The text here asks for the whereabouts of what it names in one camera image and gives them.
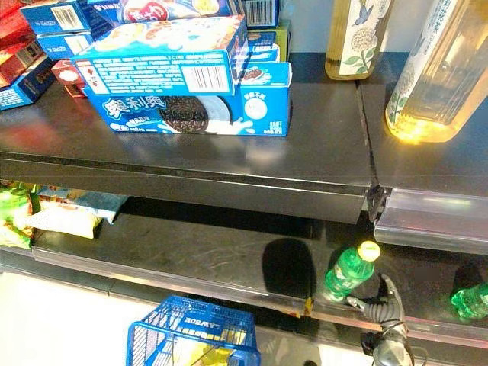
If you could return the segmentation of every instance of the white floor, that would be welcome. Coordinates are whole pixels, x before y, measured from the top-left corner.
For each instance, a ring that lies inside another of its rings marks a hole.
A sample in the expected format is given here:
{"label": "white floor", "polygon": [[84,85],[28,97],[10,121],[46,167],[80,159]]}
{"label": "white floor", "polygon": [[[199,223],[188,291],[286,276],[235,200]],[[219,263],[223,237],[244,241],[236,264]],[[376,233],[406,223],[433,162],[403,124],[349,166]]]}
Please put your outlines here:
{"label": "white floor", "polygon": [[[108,296],[69,284],[0,274],[0,365],[125,365],[127,329],[152,303]],[[370,366],[362,353],[317,346],[259,328],[262,365]]]}

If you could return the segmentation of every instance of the green bottle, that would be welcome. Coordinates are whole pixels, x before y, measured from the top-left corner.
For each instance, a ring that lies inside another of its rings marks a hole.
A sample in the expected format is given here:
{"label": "green bottle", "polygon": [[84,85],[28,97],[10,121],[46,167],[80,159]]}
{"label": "green bottle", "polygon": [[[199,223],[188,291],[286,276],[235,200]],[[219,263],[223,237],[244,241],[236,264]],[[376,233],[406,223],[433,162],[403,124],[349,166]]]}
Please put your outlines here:
{"label": "green bottle", "polygon": [[488,282],[459,290],[452,298],[459,316],[481,319],[488,315]]}
{"label": "green bottle", "polygon": [[328,300],[341,302],[351,290],[369,279],[374,272],[374,261],[380,256],[377,243],[366,241],[358,248],[345,250],[334,268],[326,274],[326,293]]}

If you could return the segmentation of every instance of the cooking oil bottle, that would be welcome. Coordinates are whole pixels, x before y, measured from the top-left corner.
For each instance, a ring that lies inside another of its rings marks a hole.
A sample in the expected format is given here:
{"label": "cooking oil bottle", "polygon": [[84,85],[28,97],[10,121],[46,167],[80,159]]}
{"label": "cooking oil bottle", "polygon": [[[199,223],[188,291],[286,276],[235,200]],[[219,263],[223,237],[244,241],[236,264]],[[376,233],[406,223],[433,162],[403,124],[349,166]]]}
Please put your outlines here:
{"label": "cooking oil bottle", "polygon": [[365,79],[373,72],[393,1],[334,1],[326,54],[331,79]]}
{"label": "cooking oil bottle", "polygon": [[437,0],[386,108],[406,143],[452,139],[488,95],[488,0]]}

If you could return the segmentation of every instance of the oreo cookie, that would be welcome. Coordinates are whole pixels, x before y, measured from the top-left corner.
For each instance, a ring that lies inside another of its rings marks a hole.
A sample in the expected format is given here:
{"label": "oreo cookie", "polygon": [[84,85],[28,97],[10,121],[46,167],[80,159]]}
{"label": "oreo cookie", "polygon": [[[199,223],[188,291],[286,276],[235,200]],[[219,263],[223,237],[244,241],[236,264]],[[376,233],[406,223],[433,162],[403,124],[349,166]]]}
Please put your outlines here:
{"label": "oreo cookie", "polygon": [[197,97],[161,97],[166,109],[158,109],[165,123],[180,133],[204,133],[208,113]]}

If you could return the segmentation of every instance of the barcode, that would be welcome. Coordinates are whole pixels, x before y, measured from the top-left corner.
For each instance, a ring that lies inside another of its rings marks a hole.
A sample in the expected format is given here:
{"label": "barcode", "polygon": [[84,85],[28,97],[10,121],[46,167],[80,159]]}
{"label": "barcode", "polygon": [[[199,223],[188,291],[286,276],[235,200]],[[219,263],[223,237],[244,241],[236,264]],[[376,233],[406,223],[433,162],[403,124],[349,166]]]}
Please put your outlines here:
{"label": "barcode", "polygon": [[219,66],[182,66],[189,92],[228,92],[226,68]]}
{"label": "barcode", "polygon": [[246,0],[244,10],[248,25],[275,25],[275,0]]}
{"label": "barcode", "polygon": [[78,54],[89,46],[85,36],[65,37],[64,39],[73,54]]}
{"label": "barcode", "polygon": [[64,31],[83,29],[83,24],[79,21],[72,5],[56,6],[51,8],[51,11]]}

